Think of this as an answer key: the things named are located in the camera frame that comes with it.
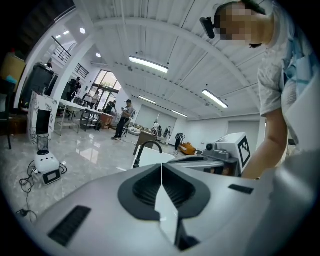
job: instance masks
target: black headset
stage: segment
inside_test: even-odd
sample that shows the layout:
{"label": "black headset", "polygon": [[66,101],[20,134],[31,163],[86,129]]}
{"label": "black headset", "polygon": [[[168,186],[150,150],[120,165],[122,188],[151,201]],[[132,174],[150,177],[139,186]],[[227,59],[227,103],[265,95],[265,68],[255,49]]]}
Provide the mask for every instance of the black headset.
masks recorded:
{"label": "black headset", "polygon": [[207,17],[207,18],[201,17],[200,23],[201,23],[204,31],[206,32],[206,35],[210,39],[214,39],[215,38],[215,32],[214,32],[215,25],[212,23],[211,17]]}

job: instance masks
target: black chair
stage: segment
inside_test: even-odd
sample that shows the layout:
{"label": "black chair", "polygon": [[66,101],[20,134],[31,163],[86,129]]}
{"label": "black chair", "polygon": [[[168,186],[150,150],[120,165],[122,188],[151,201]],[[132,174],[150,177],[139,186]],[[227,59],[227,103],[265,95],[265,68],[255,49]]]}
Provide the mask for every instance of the black chair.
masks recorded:
{"label": "black chair", "polygon": [[9,130],[9,115],[10,115],[10,102],[14,93],[15,84],[6,80],[0,80],[0,94],[6,95],[5,97],[5,110],[0,112],[0,123],[6,123],[6,134],[8,137],[9,149],[11,149],[10,130]]}

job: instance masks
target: fluorescent light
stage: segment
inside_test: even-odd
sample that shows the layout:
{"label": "fluorescent light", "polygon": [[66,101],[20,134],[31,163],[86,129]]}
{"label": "fluorescent light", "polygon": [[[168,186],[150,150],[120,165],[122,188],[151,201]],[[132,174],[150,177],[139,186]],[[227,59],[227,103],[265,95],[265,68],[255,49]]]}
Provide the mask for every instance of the fluorescent light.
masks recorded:
{"label": "fluorescent light", "polygon": [[163,73],[167,73],[169,68],[167,68],[166,66],[161,66],[159,64],[156,64],[156,63],[153,63],[151,61],[148,61],[148,60],[145,60],[145,59],[142,59],[142,58],[137,58],[137,57],[133,57],[133,56],[130,56],[129,57],[129,60],[133,63],[138,63],[138,64],[141,64],[141,65],[144,65],[144,66],[147,66],[149,68],[152,68],[152,69],[155,69],[155,70],[159,70]]}
{"label": "fluorescent light", "polygon": [[208,91],[207,89],[204,89],[202,91],[202,93],[209,97],[211,100],[213,100],[215,103],[218,103],[221,107],[223,107],[224,109],[228,108],[228,105],[225,104],[223,101],[221,101],[217,96],[215,96],[213,93],[211,93],[210,91]]}
{"label": "fluorescent light", "polygon": [[147,99],[147,98],[145,98],[145,97],[139,96],[139,98],[142,99],[142,100],[145,100],[145,101],[147,101],[147,102],[150,102],[150,103],[153,103],[153,104],[157,104],[156,102],[154,102],[154,101],[152,101],[152,100],[150,100],[150,99]]}
{"label": "fluorescent light", "polygon": [[171,110],[173,113],[176,113],[176,114],[178,114],[178,115],[180,115],[180,116],[183,116],[184,118],[187,118],[187,116],[185,115],[185,114],[181,114],[181,113],[179,113],[179,112],[177,112],[177,111],[174,111],[174,110]]}

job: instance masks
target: floor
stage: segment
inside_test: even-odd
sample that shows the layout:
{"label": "floor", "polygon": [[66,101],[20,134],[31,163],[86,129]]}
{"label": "floor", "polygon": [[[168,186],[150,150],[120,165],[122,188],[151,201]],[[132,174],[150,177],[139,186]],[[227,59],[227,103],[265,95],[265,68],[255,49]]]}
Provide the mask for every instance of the floor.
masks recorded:
{"label": "floor", "polygon": [[[111,140],[115,131],[63,128],[62,136],[52,134],[49,150],[67,167],[67,173],[52,184],[36,183],[28,196],[29,207],[38,216],[85,183],[129,170],[138,137],[128,134],[122,140]],[[27,209],[26,197],[19,180],[27,178],[27,168],[37,152],[26,134],[11,136],[9,150],[6,136],[0,136],[0,185],[13,211]],[[164,153],[173,154],[173,146],[161,145]]]}

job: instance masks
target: black hair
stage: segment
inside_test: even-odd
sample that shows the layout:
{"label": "black hair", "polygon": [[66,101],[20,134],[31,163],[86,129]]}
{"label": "black hair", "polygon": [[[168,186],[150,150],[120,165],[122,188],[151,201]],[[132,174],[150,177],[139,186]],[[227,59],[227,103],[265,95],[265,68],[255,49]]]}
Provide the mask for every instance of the black hair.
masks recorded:
{"label": "black hair", "polygon": [[[213,19],[213,23],[214,23],[214,27],[217,29],[221,28],[221,11],[225,10],[228,6],[233,5],[233,4],[238,4],[238,3],[242,3],[244,4],[244,7],[247,10],[252,10],[254,12],[256,12],[257,14],[262,14],[262,15],[266,15],[266,10],[263,9],[262,7],[260,7],[256,2],[252,1],[252,0],[241,0],[239,2],[237,1],[232,1],[232,2],[228,2],[225,4],[220,5],[215,12],[214,15],[214,19]],[[257,48],[259,46],[261,46],[262,43],[259,44],[250,44],[250,48]]]}

